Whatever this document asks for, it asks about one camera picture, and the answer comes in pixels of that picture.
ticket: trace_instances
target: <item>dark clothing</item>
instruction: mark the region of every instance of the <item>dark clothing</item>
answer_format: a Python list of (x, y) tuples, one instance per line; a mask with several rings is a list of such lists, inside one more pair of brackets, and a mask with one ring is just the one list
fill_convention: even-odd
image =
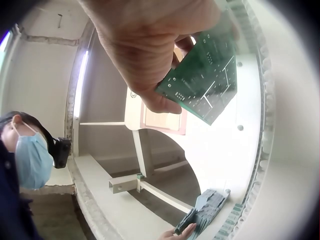
[(0, 141), (1, 240), (42, 240), (31, 218), (30, 202), (20, 197), (14, 153)]

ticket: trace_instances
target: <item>blue surgical mask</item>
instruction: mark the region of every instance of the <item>blue surgical mask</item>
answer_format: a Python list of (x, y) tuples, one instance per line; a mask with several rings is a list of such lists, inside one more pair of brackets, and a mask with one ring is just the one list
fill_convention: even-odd
[(23, 123), (32, 131), (34, 136), (21, 136), (16, 127), (19, 139), (16, 145), (15, 159), (19, 178), (19, 185), (27, 189), (39, 189), (49, 180), (53, 167), (53, 157), (47, 150), (44, 137)]

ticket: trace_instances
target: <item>hand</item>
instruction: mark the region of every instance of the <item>hand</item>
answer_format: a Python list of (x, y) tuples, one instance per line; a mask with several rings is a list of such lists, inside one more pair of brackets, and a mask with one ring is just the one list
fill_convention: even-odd
[(187, 240), (187, 238), (191, 236), (195, 228), (196, 224), (191, 223), (179, 236), (174, 236), (174, 230), (171, 230), (163, 233), (160, 236), (159, 240)]
[(79, 0), (100, 42), (128, 87), (153, 112), (181, 113), (154, 92), (170, 70), (174, 45), (187, 53), (190, 35), (213, 27), (220, 10), (213, 0)]

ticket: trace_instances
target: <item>black camera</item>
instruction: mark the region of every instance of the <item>black camera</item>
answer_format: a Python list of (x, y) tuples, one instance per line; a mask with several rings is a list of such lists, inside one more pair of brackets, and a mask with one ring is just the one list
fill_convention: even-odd
[(64, 168), (66, 167), (68, 156), (71, 149), (71, 140), (67, 138), (57, 138), (54, 144), (54, 167)]

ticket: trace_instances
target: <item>ear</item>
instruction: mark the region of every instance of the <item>ear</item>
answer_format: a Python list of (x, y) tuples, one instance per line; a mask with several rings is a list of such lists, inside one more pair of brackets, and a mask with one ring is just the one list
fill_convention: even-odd
[(21, 118), (21, 116), (20, 116), (19, 114), (14, 115), (14, 116), (12, 117), (12, 122), (13, 122), (14, 124), (21, 124), (21, 123), (22, 123), (22, 118)]

